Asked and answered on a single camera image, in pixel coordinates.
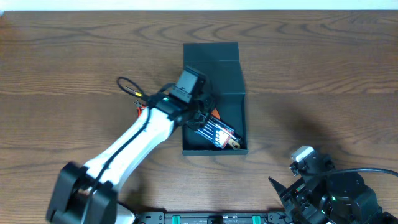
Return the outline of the clear precision screwdriver set case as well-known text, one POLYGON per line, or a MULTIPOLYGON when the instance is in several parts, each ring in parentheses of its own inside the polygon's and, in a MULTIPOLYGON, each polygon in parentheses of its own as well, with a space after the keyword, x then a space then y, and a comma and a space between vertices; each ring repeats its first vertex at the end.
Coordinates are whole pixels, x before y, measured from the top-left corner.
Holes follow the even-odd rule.
POLYGON ((234 137, 234 129, 213 116, 210 117, 204 127, 197 129, 195 133, 222 149, 234 137))

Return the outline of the orange scraper with wooden handle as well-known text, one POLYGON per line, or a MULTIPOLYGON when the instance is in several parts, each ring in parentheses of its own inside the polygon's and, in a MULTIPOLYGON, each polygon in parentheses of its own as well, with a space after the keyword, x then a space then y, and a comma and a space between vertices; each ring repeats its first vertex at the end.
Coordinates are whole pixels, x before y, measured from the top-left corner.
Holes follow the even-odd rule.
POLYGON ((235 135, 235 130, 232 127, 222 122, 217 109, 211 112, 211 119, 209 119, 208 125, 212 130, 212 142, 216 146, 222 149, 225 149, 227 146, 232 149, 240 149, 240 137, 235 135))

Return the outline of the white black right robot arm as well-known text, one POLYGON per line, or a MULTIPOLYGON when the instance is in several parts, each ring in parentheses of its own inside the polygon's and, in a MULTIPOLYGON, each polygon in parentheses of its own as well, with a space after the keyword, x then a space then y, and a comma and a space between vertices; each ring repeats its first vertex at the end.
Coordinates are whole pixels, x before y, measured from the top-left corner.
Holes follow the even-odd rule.
POLYGON ((357 172, 303 175, 290 187, 269 178, 292 223, 397 224, 357 172))

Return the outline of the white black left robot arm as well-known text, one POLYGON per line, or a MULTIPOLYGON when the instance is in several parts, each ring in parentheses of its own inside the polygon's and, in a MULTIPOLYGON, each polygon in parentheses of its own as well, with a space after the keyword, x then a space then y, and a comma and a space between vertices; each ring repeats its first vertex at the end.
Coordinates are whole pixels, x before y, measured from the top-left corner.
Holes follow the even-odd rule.
POLYGON ((172 90, 146 99, 136 122, 110 147, 83 166, 69 162, 59 173, 46 213, 50 223, 134 223, 135 214, 118 201, 133 171, 179 127, 206 123, 215 97, 172 90))

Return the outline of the black cardboard box with lid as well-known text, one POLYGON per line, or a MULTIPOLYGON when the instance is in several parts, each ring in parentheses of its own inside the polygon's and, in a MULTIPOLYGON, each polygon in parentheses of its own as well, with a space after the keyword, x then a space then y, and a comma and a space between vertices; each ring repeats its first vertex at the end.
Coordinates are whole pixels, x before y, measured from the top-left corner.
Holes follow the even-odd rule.
POLYGON ((184 126, 184 156, 246 155, 246 90, 239 61, 237 42, 189 43, 183 45, 183 64, 204 73, 216 98, 216 113, 221 122, 234 130, 238 145, 216 146, 208 138, 184 126))

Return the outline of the orange black handled pliers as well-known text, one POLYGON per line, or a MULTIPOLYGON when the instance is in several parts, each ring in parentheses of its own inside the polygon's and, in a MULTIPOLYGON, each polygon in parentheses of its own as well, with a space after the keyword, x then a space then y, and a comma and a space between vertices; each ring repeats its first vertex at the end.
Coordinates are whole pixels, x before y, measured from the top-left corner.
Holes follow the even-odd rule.
POLYGON ((141 103, 139 100, 135 100, 134 104, 135 104, 136 110, 137 110, 137 117, 140 117, 140 115, 142 114, 142 111, 146 108, 146 105, 141 103))

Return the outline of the black yellow handled screwdriver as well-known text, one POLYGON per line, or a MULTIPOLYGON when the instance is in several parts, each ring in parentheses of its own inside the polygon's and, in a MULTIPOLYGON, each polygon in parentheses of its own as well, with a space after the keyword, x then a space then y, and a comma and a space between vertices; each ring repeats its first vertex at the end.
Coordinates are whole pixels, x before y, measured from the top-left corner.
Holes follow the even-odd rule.
POLYGON ((132 96, 135 96, 135 97, 138 97, 138 98, 142 98, 143 97, 142 93, 140 93, 139 91, 133 90, 132 88, 129 88, 128 86, 124 87, 124 91, 126 93, 128 93, 129 95, 132 95, 132 96))

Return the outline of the black mounting rail green clips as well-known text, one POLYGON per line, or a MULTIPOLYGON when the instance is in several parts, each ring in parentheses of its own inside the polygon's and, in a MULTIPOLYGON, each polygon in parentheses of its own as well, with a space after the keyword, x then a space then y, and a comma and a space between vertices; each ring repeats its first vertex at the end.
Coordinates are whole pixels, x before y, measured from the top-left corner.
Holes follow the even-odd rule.
POLYGON ((133 224, 291 224, 284 212, 203 213, 203 212, 142 212, 133 224))

